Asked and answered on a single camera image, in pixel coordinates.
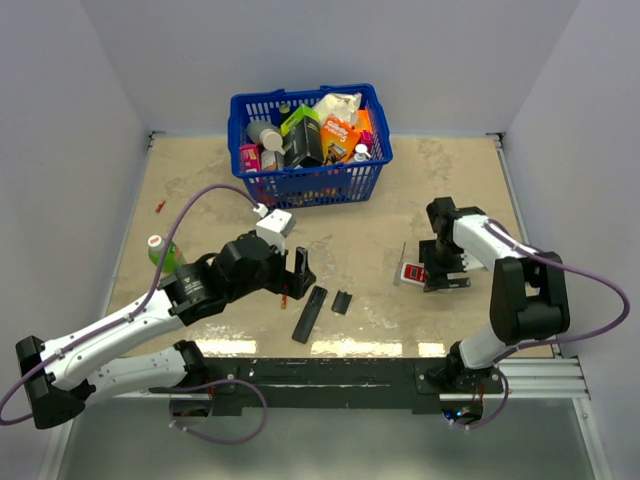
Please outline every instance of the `bottle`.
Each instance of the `bottle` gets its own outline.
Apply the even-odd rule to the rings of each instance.
[[[282,125],[291,116],[291,107],[288,103],[283,102],[278,107],[278,110],[280,110],[280,125]]]
[[[257,145],[262,145],[266,150],[279,152],[284,155],[282,148],[282,135],[278,127],[274,127],[264,120],[255,120],[247,126],[247,135]]]
[[[154,265],[158,265],[160,255],[162,255],[162,250],[165,246],[164,239],[160,235],[151,235],[149,240],[147,240],[147,245],[149,246],[149,259]],[[178,246],[171,242],[169,245],[169,251],[167,252],[167,257],[164,259],[162,272],[173,273],[179,266],[184,265],[185,263],[184,255],[182,255]]]
[[[371,158],[369,155],[369,149],[364,143],[356,145],[356,154],[353,156],[354,162],[366,162]]]

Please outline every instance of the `white wall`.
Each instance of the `white wall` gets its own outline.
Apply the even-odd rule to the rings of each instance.
[[[0,394],[14,344],[98,315],[144,160],[142,123],[77,0],[0,2]],[[22,392],[4,412],[28,410]],[[48,433],[0,427],[0,478],[35,478]]]
[[[143,122],[224,133],[229,98],[370,82],[395,133],[504,131],[578,0],[81,0]]]
[[[602,272],[640,302],[640,2],[582,0],[506,135],[534,244]],[[620,312],[614,294],[569,278],[571,333]],[[640,324],[563,348],[580,355],[616,478],[637,478]]]

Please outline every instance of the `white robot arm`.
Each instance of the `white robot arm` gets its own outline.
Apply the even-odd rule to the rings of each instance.
[[[457,208],[450,197],[435,199],[427,206],[427,215],[437,238],[420,242],[420,260],[427,275],[425,291],[468,286],[467,279],[449,278],[450,274],[468,270],[465,253],[493,272],[490,322],[452,347],[449,356],[456,366],[448,373],[450,377],[488,370],[522,341],[543,340],[567,331],[564,273],[547,268],[510,245],[561,262],[557,254],[521,245],[491,223],[482,210]],[[528,285],[537,289],[535,295],[527,296]]]
[[[300,247],[295,271],[286,270],[285,238],[295,220],[282,210],[267,214],[260,206],[256,211],[263,218],[255,231],[228,242],[218,254],[179,267],[160,280],[146,304],[144,295],[72,334],[45,342],[31,336],[18,342],[23,375],[46,364],[24,382],[36,427],[59,425],[86,406],[122,393],[200,385],[207,369],[194,342],[178,342],[151,355],[118,357],[154,337],[221,313],[228,303],[261,288],[302,298],[315,275],[309,270],[307,251]],[[69,350],[81,338],[85,340]]]

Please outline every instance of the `green box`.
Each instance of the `green box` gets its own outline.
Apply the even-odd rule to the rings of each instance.
[[[284,166],[319,167],[324,163],[318,113],[301,105],[280,126],[284,141]]]

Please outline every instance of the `red object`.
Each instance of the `red object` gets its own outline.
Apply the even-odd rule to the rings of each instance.
[[[404,276],[410,280],[416,282],[425,283],[427,281],[427,275],[424,273],[424,268],[418,265],[411,265],[410,263],[404,269]]]
[[[284,286],[284,291],[285,292],[287,291],[287,286],[286,285]],[[280,300],[280,308],[282,308],[283,310],[285,308],[287,308],[287,294],[286,293],[282,294],[282,300]]]

